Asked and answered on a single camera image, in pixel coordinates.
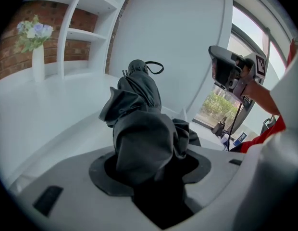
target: sky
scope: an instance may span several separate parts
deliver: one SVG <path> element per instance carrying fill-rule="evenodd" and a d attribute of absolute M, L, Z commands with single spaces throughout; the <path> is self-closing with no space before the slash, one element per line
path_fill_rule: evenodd
<path fill-rule="evenodd" d="M 244 31 L 255 43 L 262 48 L 263 32 L 247 15 L 237 8 L 233 7 L 232 23 Z M 280 79 L 285 73 L 285 65 L 279 56 L 275 46 L 271 43 L 270 63 L 273 66 L 278 78 Z"/>

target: black strap loop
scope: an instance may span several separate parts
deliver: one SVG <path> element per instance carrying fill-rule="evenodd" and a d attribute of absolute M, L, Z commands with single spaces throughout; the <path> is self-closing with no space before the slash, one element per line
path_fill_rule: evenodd
<path fill-rule="evenodd" d="M 153 73 L 154 75 L 158 75 L 158 74 L 160 74 L 161 72 L 164 71 L 164 66 L 163 66 L 161 63 L 153 62 L 153 61 L 149 61 L 149 62 L 145 62 L 145 64 L 146 64 L 146 65 L 147 65 L 147 64 L 156 64 L 156 65 L 159 65 L 159 66 L 162 67 L 162 69 L 161 69 L 159 72 L 153 73 L 153 72 L 151 71 L 151 69 L 147 66 L 147 68 L 150 70 L 150 72 Z"/>

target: black fabric cover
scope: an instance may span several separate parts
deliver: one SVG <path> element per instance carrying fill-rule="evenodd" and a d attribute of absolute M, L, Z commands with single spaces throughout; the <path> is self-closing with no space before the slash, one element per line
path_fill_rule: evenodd
<path fill-rule="evenodd" d="M 165 166 L 184 159 L 189 143 L 200 146 L 187 122 L 161 114 L 159 90 L 142 71 L 121 78 L 118 89 L 111 87 L 99 117 L 113 128 L 116 171 L 130 186 L 163 180 Z"/>

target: red cloth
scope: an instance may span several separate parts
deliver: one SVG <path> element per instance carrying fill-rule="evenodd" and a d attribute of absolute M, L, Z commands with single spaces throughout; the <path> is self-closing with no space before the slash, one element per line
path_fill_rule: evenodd
<path fill-rule="evenodd" d="M 291 44 L 290 44 L 290 52 L 288 55 L 288 60 L 287 60 L 287 66 L 286 68 L 290 65 L 290 63 L 292 62 L 293 58 L 295 57 L 295 54 L 297 52 L 297 45 L 294 42 L 294 39 L 292 40 Z M 278 133 L 280 131 L 285 130 L 286 125 L 284 123 L 283 118 L 280 116 L 278 118 L 278 120 L 276 121 L 276 124 L 269 128 L 268 130 L 266 130 L 263 134 L 261 134 L 260 136 L 254 138 L 252 141 L 247 141 L 244 142 L 242 144 L 242 148 L 241 148 L 241 152 L 242 153 L 246 153 L 248 151 L 248 149 L 255 144 L 262 144 L 269 136 L 271 136 L 272 134 Z"/>

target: flower bouquet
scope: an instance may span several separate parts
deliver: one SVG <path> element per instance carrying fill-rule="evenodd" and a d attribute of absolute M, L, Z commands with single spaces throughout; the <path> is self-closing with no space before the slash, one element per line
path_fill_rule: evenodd
<path fill-rule="evenodd" d="M 21 53 L 33 51 L 34 80 L 41 82 L 45 77 L 43 43 L 51 37 L 53 27 L 39 23 L 38 16 L 35 15 L 32 22 L 21 21 L 17 29 L 20 37 L 15 43 L 16 51 L 21 51 Z"/>
<path fill-rule="evenodd" d="M 21 21 L 17 26 L 19 39 L 16 41 L 16 50 L 22 49 L 22 53 L 39 48 L 48 40 L 53 32 L 53 27 L 39 23 L 37 15 L 32 22 Z"/>

